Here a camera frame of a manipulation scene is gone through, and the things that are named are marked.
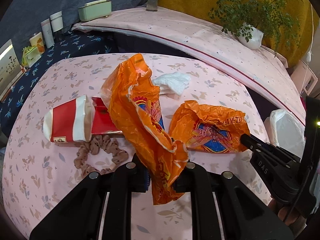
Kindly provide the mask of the orange plastic bag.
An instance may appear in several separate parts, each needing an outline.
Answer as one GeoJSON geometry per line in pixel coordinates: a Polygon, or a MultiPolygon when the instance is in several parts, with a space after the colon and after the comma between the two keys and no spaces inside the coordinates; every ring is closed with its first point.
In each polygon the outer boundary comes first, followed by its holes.
{"type": "Polygon", "coordinates": [[[185,101],[174,113],[169,135],[190,150],[238,153],[247,150],[240,137],[249,135],[245,113],[225,106],[185,101]]]}
{"type": "Polygon", "coordinates": [[[142,54],[120,63],[100,89],[110,118],[151,176],[155,205],[167,204],[182,196],[173,188],[189,156],[185,144],[174,140],[164,129],[160,88],[151,81],[152,70],[142,54]]]}

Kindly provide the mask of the pink dotted scrunchie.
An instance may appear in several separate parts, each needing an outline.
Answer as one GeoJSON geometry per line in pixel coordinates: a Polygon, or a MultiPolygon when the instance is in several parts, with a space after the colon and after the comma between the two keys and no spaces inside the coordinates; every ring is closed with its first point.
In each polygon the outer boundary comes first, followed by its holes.
{"type": "Polygon", "coordinates": [[[119,147],[116,138],[109,135],[95,135],[90,142],[80,145],[74,166],[81,178],[85,178],[91,172],[111,173],[128,159],[129,154],[119,147]]]}

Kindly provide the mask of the white tissue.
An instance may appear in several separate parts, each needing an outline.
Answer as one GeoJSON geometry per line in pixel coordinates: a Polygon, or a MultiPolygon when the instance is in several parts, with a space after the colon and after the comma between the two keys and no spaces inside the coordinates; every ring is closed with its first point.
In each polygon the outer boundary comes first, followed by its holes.
{"type": "Polygon", "coordinates": [[[160,88],[160,94],[176,94],[181,96],[189,87],[191,77],[188,74],[174,72],[163,74],[152,80],[153,85],[160,88]]]}

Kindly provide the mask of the trash bin with white liner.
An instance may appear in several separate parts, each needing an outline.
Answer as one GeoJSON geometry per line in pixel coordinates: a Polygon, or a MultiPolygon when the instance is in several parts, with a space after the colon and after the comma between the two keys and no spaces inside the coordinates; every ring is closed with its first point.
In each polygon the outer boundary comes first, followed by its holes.
{"type": "Polygon", "coordinates": [[[303,156],[305,147],[304,126],[289,111],[277,109],[264,121],[269,141],[298,157],[303,156]]]}

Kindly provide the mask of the pink appliance with display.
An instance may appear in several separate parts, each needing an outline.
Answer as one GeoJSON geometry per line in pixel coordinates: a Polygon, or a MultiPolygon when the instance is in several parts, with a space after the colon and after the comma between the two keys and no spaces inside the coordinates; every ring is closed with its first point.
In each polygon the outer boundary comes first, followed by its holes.
{"type": "Polygon", "coordinates": [[[302,60],[294,66],[290,77],[301,96],[309,96],[318,82],[318,77],[302,60]]]}

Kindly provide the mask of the pink rabbit print tablecloth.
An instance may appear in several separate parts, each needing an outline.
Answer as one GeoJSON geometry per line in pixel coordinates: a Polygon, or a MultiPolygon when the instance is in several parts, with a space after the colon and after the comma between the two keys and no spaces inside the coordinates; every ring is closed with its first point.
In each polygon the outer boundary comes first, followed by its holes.
{"type": "MultiPolygon", "coordinates": [[[[3,166],[4,207],[20,232],[29,236],[33,228],[81,181],[74,166],[78,144],[54,144],[42,131],[50,109],[74,98],[99,96],[100,88],[129,54],[103,54],[65,59],[52,65],[39,78],[27,97],[9,136],[3,166]]],[[[193,59],[144,54],[152,77],[185,73],[191,78],[182,96],[160,97],[164,126],[169,127],[176,109],[186,100],[226,106],[245,113],[250,132],[268,141],[263,121],[246,87],[193,59]]],[[[133,239],[191,239],[190,196],[154,206],[151,193],[134,194],[133,239]]]]}

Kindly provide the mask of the pink dotted bench cover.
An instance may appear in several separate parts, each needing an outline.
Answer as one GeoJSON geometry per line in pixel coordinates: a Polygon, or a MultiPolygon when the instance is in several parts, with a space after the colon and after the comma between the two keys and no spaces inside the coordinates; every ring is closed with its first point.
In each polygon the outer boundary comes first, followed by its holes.
{"type": "Polygon", "coordinates": [[[178,49],[235,78],[275,106],[290,111],[302,124],[305,122],[299,92],[279,57],[264,47],[245,47],[216,24],[165,8],[149,12],[140,7],[79,22],[72,29],[112,31],[178,49]]]}

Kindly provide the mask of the white pot green plant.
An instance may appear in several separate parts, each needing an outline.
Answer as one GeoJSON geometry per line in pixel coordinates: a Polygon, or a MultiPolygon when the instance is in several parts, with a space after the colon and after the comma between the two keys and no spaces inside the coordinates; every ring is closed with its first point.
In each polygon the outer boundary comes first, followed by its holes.
{"type": "Polygon", "coordinates": [[[273,41],[277,51],[283,42],[291,48],[300,43],[300,22],[287,12],[291,0],[217,0],[208,12],[212,20],[222,24],[222,32],[253,40],[253,30],[258,29],[273,41]]]}

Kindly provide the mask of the navy leaf print cloth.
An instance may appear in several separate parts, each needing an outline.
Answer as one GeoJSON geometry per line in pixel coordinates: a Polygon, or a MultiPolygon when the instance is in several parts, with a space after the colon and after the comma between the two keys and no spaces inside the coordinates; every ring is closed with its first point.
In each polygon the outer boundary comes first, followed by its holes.
{"type": "Polygon", "coordinates": [[[28,95],[53,64],[63,59],[117,53],[118,51],[116,38],[111,33],[100,31],[69,32],[62,41],[47,49],[41,58],[9,89],[8,96],[1,102],[1,130],[4,135],[7,137],[10,135],[18,113],[28,95]]]}

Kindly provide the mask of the small green white box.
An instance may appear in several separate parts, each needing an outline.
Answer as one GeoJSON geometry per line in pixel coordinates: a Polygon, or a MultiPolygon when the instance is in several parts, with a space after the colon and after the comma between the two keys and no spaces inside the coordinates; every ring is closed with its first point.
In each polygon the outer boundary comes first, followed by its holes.
{"type": "Polygon", "coordinates": [[[31,68],[39,59],[41,54],[37,46],[24,47],[22,55],[22,66],[25,68],[31,68]]]}

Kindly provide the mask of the white gold card box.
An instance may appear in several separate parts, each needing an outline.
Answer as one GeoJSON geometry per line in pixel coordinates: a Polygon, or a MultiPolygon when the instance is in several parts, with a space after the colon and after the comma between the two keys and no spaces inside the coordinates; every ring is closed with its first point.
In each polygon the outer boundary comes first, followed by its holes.
{"type": "Polygon", "coordinates": [[[11,39],[1,47],[0,59],[0,93],[1,102],[3,102],[12,86],[25,73],[25,68],[20,65],[11,39]]]}

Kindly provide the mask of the mint green storage box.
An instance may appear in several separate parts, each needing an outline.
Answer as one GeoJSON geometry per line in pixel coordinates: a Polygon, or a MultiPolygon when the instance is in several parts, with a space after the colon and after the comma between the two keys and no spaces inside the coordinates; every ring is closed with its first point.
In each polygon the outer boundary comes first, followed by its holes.
{"type": "Polygon", "coordinates": [[[97,0],[86,3],[84,6],[78,8],[79,19],[82,22],[88,22],[97,18],[111,15],[112,1],[111,0],[97,0]]]}

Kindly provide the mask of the small orange print box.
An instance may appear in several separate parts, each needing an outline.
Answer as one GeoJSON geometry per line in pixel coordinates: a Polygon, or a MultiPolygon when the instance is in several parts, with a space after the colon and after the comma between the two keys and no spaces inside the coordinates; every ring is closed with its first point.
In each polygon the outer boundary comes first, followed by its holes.
{"type": "Polygon", "coordinates": [[[32,47],[38,48],[41,55],[45,52],[44,41],[41,32],[34,33],[31,38],[29,38],[29,42],[32,47]]]}

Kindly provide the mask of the white cylindrical jar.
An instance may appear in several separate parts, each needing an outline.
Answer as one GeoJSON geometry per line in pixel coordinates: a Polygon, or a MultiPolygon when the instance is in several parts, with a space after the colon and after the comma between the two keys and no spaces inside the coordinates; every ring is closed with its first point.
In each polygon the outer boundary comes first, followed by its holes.
{"type": "Polygon", "coordinates": [[[49,16],[50,23],[52,26],[52,31],[55,33],[63,29],[63,18],[62,18],[62,11],[58,11],[49,16]]]}

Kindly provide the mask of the white tall bottle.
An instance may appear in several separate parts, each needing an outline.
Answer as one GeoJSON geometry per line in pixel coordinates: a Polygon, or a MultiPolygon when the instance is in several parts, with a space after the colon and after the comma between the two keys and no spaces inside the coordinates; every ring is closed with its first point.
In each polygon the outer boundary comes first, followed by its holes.
{"type": "Polygon", "coordinates": [[[54,38],[49,18],[41,22],[41,28],[46,46],[47,48],[51,48],[54,46],[54,38]]]}

